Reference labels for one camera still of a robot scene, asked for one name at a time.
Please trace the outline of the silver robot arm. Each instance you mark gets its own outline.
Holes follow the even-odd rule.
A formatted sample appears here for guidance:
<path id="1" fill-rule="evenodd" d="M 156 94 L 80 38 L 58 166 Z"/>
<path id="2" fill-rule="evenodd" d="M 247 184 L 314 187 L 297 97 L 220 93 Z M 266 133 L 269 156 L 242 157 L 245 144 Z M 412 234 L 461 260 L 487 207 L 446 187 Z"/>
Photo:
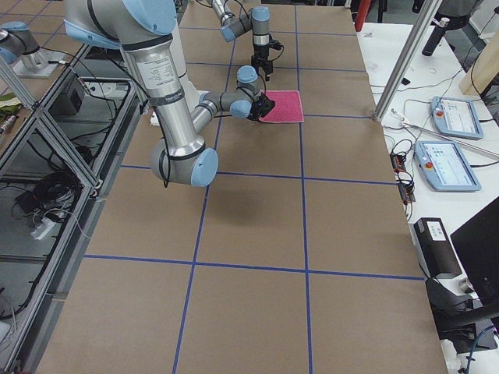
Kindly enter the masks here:
<path id="1" fill-rule="evenodd" d="M 246 10 L 241 1 L 236 1 L 242 12 L 237 16 L 229 9 L 228 1 L 197 1 L 197 3 L 214 10 L 226 42 L 233 42 L 248 32 L 252 34 L 253 54 L 250 64 L 257 72 L 262 70 L 264 79 L 268 82 L 274 72 L 274 61 L 280 58 L 285 50 L 285 46 L 271 36 L 270 9 L 258 5 Z"/>
<path id="2" fill-rule="evenodd" d="M 67 1 L 65 30 L 82 43 L 121 52 L 157 116 L 163 137 L 150 165 L 165 184 L 212 183 L 218 154 L 200 133 L 219 113 L 257 121 L 274 109 L 259 86 L 256 58 L 239 68 L 232 92 L 200 94 L 178 72 L 185 65 L 173 1 Z"/>

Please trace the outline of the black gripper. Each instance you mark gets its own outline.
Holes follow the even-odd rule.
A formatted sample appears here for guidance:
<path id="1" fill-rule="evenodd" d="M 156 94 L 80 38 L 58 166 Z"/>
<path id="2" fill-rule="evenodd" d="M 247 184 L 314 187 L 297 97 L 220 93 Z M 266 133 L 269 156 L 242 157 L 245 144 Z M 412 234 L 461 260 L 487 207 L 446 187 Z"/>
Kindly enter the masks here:
<path id="1" fill-rule="evenodd" d="M 280 54 L 276 58 L 269 58 L 271 49 L 280 51 Z M 253 55 L 251 56 L 251 66 L 256 71 L 262 69 L 265 75 L 271 75 L 274 72 L 274 61 L 281 57 L 283 51 L 284 45 L 282 43 L 255 44 L 253 46 Z"/>
<path id="2" fill-rule="evenodd" d="M 275 107 L 275 101 L 262 93 L 256 101 L 251 104 L 249 120 L 259 121 L 266 117 Z"/>

